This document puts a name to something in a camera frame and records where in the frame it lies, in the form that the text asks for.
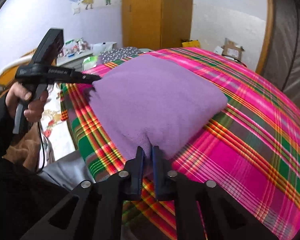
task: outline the folded towel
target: folded towel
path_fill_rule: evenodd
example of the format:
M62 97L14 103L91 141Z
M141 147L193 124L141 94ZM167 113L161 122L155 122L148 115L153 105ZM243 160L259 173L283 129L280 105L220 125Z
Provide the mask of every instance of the folded towel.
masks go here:
M126 160L158 145L172 158L227 105L217 86L167 60L142 55L93 83L88 102Z

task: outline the dark clothing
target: dark clothing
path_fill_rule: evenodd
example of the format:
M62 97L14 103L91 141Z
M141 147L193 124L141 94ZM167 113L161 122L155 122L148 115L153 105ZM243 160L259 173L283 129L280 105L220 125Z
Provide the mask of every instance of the dark clothing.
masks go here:
M68 192L2 158L12 140L14 120L0 99L0 239L20 239Z

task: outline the cardboard box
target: cardboard box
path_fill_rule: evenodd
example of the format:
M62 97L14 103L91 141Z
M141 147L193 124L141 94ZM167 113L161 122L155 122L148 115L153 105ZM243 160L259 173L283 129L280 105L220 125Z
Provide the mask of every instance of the cardboard box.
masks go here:
M226 42L223 48L222 55L228 56L241 61L242 52L244 51L242 46L226 38Z
M218 54L218 55L222 55L223 53L223 48L221 48L220 46L216 46L216 48L214 49L213 51L215 54Z

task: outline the human hand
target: human hand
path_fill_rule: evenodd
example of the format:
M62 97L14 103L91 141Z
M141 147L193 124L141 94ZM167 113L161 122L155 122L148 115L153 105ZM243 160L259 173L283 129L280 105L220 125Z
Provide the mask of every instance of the human hand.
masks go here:
M9 115L13 119L16 115L19 99L28 101L31 96L31 92L29 92L20 83L16 82L12 85L6 97L6 106L8 108ZM48 92L44 91L38 100L34 100L29 103L28 109L24 111L24 115L29 122L38 122L41 119L47 98Z

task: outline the black cable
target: black cable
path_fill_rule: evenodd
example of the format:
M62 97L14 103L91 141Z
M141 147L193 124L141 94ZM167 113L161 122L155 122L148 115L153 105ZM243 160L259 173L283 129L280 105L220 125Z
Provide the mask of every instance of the black cable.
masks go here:
M42 172L43 168L44 168L44 163L46 161L46 156L44 153L44 146L43 146L43 140L42 140L42 135L41 135L41 129L40 129L40 124L38 122L38 131L39 131L39 137L40 137L40 141L41 141L41 146L42 146L42 153L43 153L43 163L42 163L42 167L36 172L37 174Z

